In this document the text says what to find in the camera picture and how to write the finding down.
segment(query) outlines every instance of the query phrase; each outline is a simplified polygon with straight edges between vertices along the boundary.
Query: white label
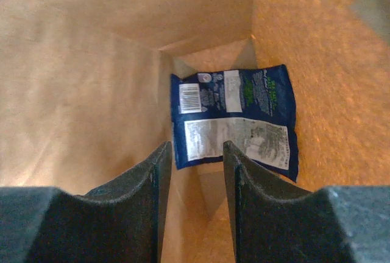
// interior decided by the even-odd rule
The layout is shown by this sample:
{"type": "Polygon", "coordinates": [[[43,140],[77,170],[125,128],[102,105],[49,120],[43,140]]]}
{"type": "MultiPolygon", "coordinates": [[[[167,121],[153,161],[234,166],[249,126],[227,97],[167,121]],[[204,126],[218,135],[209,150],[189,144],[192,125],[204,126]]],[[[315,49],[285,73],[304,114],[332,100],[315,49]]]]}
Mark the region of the white label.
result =
{"type": "Polygon", "coordinates": [[[239,79],[238,70],[224,71],[224,85],[226,112],[242,113],[243,109],[241,108],[241,100],[239,97],[241,81],[239,79]]]}
{"type": "Polygon", "coordinates": [[[180,112],[182,114],[202,112],[198,83],[179,85],[180,112]]]}
{"type": "Polygon", "coordinates": [[[188,161],[222,156],[231,140],[249,158],[288,170],[287,127],[241,117],[185,121],[188,161]]]}

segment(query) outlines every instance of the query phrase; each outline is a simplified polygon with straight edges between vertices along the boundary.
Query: logo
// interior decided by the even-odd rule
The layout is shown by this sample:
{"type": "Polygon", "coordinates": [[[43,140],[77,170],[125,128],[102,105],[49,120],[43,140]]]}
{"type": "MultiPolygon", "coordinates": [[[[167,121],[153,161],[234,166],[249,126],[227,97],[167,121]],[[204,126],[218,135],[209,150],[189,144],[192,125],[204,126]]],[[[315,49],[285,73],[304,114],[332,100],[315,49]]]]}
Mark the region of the logo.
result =
{"type": "Polygon", "coordinates": [[[211,75],[208,73],[198,73],[197,79],[199,82],[210,82],[211,81],[211,75]]]}

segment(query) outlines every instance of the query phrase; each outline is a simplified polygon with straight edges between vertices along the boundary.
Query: barcode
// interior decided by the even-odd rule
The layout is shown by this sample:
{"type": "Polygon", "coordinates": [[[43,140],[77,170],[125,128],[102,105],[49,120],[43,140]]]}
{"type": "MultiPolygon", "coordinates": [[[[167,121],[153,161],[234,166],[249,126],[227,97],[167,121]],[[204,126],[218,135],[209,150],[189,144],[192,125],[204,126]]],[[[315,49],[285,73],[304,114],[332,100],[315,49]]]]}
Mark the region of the barcode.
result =
{"type": "Polygon", "coordinates": [[[179,85],[179,98],[180,112],[182,114],[202,112],[198,83],[179,85]]]}

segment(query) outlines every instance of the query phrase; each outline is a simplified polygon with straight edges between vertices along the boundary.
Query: blue wrapper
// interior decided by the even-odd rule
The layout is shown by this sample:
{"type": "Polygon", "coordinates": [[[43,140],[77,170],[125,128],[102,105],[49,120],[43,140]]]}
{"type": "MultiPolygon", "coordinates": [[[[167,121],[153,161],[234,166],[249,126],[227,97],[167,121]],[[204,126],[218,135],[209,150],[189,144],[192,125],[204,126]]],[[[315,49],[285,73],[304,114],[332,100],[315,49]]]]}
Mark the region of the blue wrapper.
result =
{"type": "Polygon", "coordinates": [[[296,181],[296,102],[285,65],[172,75],[171,114],[178,169],[222,161],[222,145],[231,140],[296,181]]]}

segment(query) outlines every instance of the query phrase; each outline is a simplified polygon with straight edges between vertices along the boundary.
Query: nutrition label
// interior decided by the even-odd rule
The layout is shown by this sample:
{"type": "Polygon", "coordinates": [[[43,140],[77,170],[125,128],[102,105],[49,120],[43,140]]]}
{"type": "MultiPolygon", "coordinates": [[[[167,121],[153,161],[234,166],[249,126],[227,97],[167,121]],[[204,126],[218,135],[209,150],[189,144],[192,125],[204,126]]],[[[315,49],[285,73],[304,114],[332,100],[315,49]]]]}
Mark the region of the nutrition label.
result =
{"type": "Polygon", "coordinates": [[[249,158],[288,170],[287,127],[242,117],[185,121],[188,161],[222,156],[222,146],[231,140],[249,158]]]}

